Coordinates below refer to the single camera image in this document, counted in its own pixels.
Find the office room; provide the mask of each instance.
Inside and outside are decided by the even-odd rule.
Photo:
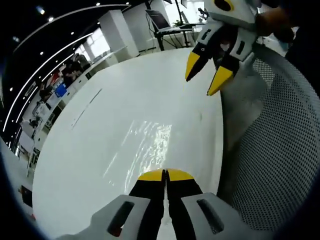
[[[2,3],[5,232],[57,240],[313,232],[317,21],[296,2]]]

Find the perforated chair back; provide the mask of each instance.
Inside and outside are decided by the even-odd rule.
[[[320,164],[320,101],[303,75],[256,46],[253,68],[266,91],[240,140],[233,206],[255,230],[277,230],[305,201]]]

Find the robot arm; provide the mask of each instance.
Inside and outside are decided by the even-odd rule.
[[[207,0],[205,7],[210,18],[189,55],[185,79],[190,81],[214,57],[221,41],[230,43],[213,77],[207,95],[212,96],[237,74],[245,64],[258,35],[255,20],[259,0]]]

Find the white cabinet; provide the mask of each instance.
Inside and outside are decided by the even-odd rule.
[[[62,102],[64,105],[67,105],[67,104],[70,102],[70,100],[74,97],[74,95],[76,94],[76,92],[77,92],[77,89],[75,89],[75,88],[73,87],[73,85],[71,85],[71,86],[67,89],[66,93],[63,95],[63,97],[62,97],[62,99],[61,99],[60,102]]]
[[[88,78],[85,74],[82,74],[74,81],[71,87],[75,88],[76,91],[79,91],[87,82]]]
[[[115,56],[115,54],[110,54],[110,56],[108,56],[105,61],[108,63],[108,66],[112,66],[118,63],[117,57]]]
[[[34,147],[41,151],[48,134],[42,129],[38,134],[34,136]]]

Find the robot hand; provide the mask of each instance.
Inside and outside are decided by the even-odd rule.
[[[167,195],[174,232],[158,232]],[[271,240],[270,231],[257,231],[213,193],[203,193],[193,176],[178,169],[145,172],[129,195],[120,195],[92,215],[90,226],[56,240]]]
[[[217,58],[220,44],[229,48],[224,54],[213,77],[207,95],[212,96],[237,74],[252,53],[257,40],[255,31],[259,0],[207,0],[204,2],[209,18],[189,55],[185,79],[190,81],[206,65],[209,59]]]

